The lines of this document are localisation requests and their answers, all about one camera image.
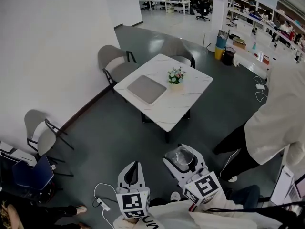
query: flower pot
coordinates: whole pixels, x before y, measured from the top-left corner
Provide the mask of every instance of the flower pot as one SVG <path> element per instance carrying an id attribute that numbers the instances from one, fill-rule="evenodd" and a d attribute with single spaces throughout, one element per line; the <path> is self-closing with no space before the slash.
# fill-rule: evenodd
<path id="1" fill-rule="evenodd" d="M 183 83 L 179 84 L 170 84 L 170 89 L 172 91 L 181 91 L 183 89 Z"/>

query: potted plant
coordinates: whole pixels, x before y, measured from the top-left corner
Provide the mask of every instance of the potted plant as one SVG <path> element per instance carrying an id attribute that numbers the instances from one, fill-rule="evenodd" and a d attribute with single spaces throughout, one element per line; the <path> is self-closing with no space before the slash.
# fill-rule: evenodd
<path id="1" fill-rule="evenodd" d="M 181 70 L 181 67 L 177 70 L 173 68 L 168 71 L 168 82 L 173 90 L 181 90 L 183 88 L 183 78 L 185 71 Z"/>

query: brown baseboard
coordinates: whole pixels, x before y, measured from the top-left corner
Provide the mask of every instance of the brown baseboard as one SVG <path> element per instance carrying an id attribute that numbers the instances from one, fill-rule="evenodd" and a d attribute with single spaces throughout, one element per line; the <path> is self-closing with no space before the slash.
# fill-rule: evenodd
<path id="1" fill-rule="evenodd" d="M 132 26 L 134 27 L 134 26 L 137 26 L 137 25 L 142 24 L 142 23 L 143 23 L 143 21 L 141 21 L 141 22 L 139 22 L 139 23 L 136 23 L 136 24 L 134 24 L 134 25 L 132 25 Z"/>
<path id="2" fill-rule="evenodd" d="M 119 28 L 120 26 L 123 26 L 123 24 L 117 25 L 116 27 L 114 27 L 114 29 Z"/>
<path id="3" fill-rule="evenodd" d="M 75 115 L 73 115 L 70 120 L 68 120 L 60 129 L 65 131 L 70 125 L 74 123 L 83 113 L 85 113 L 92 105 L 94 105 L 101 97 L 103 97 L 107 92 L 109 92 L 113 88 L 113 85 L 107 86 L 104 90 L 102 90 L 99 94 L 97 94 L 94 98 L 92 98 L 83 108 L 81 108 Z"/>

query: white floor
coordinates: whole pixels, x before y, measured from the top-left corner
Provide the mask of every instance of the white floor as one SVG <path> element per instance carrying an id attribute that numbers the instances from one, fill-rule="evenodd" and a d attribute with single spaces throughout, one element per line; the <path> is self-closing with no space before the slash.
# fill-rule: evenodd
<path id="1" fill-rule="evenodd" d="M 182 39 L 203 45 L 204 33 L 211 29 L 211 21 L 204 21 L 203 19 L 196 20 L 196 16 L 200 16 L 194 10 L 195 15 L 175 12 L 168 14 L 164 10 L 160 10 L 160 5 L 157 5 L 155 10 L 142 10 L 143 24 L 139 28 L 157 31 L 160 33 L 180 37 Z M 175 7 L 176 10 L 183 10 L 183 8 Z"/>

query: marble tabletop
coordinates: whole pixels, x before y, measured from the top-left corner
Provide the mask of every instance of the marble tabletop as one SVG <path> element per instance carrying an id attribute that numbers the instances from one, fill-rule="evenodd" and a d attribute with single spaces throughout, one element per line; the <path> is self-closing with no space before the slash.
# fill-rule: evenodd
<path id="1" fill-rule="evenodd" d="M 183 88 L 173 90 L 167 82 L 168 71 L 179 67 L 185 71 Z M 146 75 L 167 88 L 153 105 L 147 104 L 127 90 L 127 87 L 141 75 Z M 114 89 L 164 131 L 169 132 L 197 101 L 212 80 L 212 77 L 189 65 L 158 54 L 116 84 Z"/>

